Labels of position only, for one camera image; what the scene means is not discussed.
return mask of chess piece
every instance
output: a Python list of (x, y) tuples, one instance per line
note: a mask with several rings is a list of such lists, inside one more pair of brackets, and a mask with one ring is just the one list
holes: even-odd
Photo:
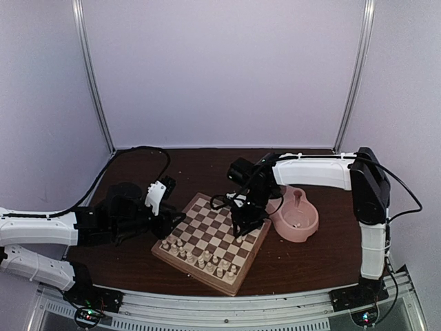
[(208, 263), (207, 263), (207, 270), (208, 270), (208, 272), (213, 272), (213, 270), (214, 270), (214, 265), (212, 265), (211, 262), (208, 262)]
[(198, 263), (199, 263), (199, 268), (203, 269), (204, 265), (205, 265), (205, 261), (204, 261), (204, 258), (202, 255), (200, 257), (198, 257)]
[(193, 263), (193, 261), (194, 261), (193, 254), (192, 254), (191, 252), (188, 252), (188, 253), (187, 253), (187, 261), (188, 261), (189, 263)]

